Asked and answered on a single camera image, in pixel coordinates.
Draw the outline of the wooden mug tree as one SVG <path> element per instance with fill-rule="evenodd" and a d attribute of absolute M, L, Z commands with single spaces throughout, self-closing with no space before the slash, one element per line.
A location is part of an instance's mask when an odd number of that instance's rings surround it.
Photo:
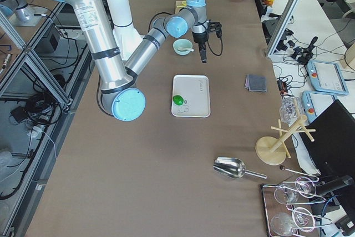
<path fill-rule="evenodd" d="M 295 110 L 297 114 L 297 119 L 292 123 L 288 129 L 282 129 L 279 127 L 271 127 L 279 132 L 279 138 L 274 137 L 262 137 L 255 145 L 255 151 L 257 156 L 268 165 L 280 165 L 282 164 L 286 157 L 290 158 L 290 152 L 288 151 L 285 141 L 294 133 L 305 133 L 311 142 L 314 142 L 314 137 L 311 132 L 315 132 L 315 129 L 307 129 L 305 122 L 307 120 L 306 115 L 301 114 L 298 108 L 297 100 L 294 100 Z"/>

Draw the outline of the metal scoop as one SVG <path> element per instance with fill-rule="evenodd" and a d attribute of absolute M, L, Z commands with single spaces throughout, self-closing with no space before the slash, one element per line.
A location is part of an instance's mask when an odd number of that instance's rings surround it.
<path fill-rule="evenodd" d="M 238 158 L 217 157 L 214 160 L 213 169 L 230 178 L 242 178 L 245 174 L 267 179 L 267 176 L 246 169 L 245 163 Z"/>

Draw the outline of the light green bowl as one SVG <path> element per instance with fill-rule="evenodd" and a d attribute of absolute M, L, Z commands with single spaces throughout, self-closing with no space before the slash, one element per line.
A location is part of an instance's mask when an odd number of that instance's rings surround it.
<path fill-rule="evenodd" d="M 192 42 L 189 41 L 188 39 L 178 39 L 173 43 L 173 49 L 176 52 L 176 54 L 185 56 L 189 54 L 190 52 L 179 52 L 177 50 L 178 47 L 185 47 L 185 48 L 193 48 Z"/>

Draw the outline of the blue teach pendant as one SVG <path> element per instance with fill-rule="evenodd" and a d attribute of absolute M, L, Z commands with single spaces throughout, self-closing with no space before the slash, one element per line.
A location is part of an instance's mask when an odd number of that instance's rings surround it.
<path fill-rule="evenodd" d="M 349 95 L 349 90 L 337 63 L 310 60 L 307 63 L 310 82 L 316 91 Z"/>
<path fill-rule="evenodd" d="M 308 122 L 312 123 L 337 99 L 333 93 L 309 90 L 302 92 L 301 100 Z"/>

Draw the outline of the glass dish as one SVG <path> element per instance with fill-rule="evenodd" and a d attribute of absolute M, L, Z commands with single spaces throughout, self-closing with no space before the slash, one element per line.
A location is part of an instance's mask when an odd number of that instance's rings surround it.
<path fill-rule="evenodd" d="M 286 124 L 292 124 L 299 115 L 304 114 L 299 97 L 285 97 L 281 100 L 280 118 Z"/>

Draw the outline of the upper blue teach pendant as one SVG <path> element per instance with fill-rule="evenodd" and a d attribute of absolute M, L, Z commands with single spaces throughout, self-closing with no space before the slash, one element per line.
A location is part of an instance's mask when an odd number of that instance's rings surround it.
<path fill-rule="evenodd" d="M 310 82 L 316 91 L 349 95 L 349 90 L 337 63 L 310 60 L 307 63 Z"/>

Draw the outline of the white pillar with base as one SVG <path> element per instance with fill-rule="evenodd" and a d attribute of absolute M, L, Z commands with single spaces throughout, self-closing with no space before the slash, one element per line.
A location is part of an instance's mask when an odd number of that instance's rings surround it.
<path fill-rule="evenodd" d="M 143 36 L 134 27 L 129 0 L 106 1 L 114 24 L 115 41 L 120 49 L 122 60 L 127 61 L 143 40 Z"/>

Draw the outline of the white rabbit tray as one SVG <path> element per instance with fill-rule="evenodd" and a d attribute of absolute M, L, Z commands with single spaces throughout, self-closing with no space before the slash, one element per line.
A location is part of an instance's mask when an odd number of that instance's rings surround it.
<path fill-rule="evenodd" d="M 175 105 L 173 96 L 180 95 L 183 105 Z M 171 113 L 175 117 L 207 118 L 210 113 L 209 79 L 205 75 L 175 75 L 173 78 Z"/>

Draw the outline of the wooden cutting board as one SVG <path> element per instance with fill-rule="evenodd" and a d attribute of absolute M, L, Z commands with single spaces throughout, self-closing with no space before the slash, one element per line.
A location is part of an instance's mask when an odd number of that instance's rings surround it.
<path fill-rule="evenodd" d="M 175 14 L 178 14 L 183 8 L 185 7 L 182 7 L 182 8 L 177 8 L 176 6 L 180 5 L 182 1 L 176 1 L 175 2 Z"/>

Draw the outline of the green lime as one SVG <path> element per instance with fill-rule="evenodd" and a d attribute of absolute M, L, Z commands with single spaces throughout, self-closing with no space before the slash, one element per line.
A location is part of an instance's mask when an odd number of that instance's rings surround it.
<path fill-rule="evenodd" d="M 184 99 L 180 95 L 174 95 L 173 96 L 173 103 L 175 105 L 178 105 L 178 106 L 183 105 L 184 104 Z"/>

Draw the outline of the black tray with glasses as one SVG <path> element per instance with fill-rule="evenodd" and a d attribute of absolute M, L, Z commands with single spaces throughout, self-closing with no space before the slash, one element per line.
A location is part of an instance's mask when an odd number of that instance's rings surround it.
<path fill-rule="evenodd" d="M 261 194 L 268 236 L 305 236 L 332 224 L 331 219 L 312 214 L 312 205 L 326 202 L 317 194 L 315 178 L 262 184 Z"/>

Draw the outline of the aluminium frame post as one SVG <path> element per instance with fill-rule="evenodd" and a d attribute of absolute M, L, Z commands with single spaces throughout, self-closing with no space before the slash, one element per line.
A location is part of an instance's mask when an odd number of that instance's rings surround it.
<path fill-rule="evenodd" d="M 291 15 L 295 9 L 295 7 L 297 6 L 297 3 L 299 2 L 299 0 L 288 0 L 285 9 L 281 15 L 281 18 L 278 21 L 278 24 L 275 28 L 275 31 L 268 43 L 268 46 L 266 48 L 265 51 L 265 56 L 267 58 L 269 58 L 270 56 L 272 56 L 275 52 L 275 49 L 279 43 L 279 41 L 281 40 L 281 37 L 286 29 L 286 26 L 288 24 L 288 21 L 291 18 Z"/>

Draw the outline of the folded grey cloth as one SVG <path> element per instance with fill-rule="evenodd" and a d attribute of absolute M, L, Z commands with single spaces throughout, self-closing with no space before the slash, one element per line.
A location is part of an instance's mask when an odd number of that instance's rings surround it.
<path fill-rule="evenodd" d="M 245 88 L 250 92 L 267 92 L 267 83 L 264 76 L 247 74 Z"/>

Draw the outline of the white ceramic spoon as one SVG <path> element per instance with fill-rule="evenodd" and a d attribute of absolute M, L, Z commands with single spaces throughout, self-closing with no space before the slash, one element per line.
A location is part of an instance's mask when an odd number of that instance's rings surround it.
<path fill-rule="evenodd" d="M 194 51 L 193 48 L 185 48 L 185 47 L 178 47 L 177 50 L 179 52 L 193 52 Z"/>

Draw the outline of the lower blue teach pendant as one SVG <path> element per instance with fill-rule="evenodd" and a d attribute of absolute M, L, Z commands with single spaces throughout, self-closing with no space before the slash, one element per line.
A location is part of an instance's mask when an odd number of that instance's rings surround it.
<path fill-rule="evenodd" d="M 308 122 L 312 123 L 337 99 L 333 93 L 309 90 L 302 92 L 301 100 Z"/>

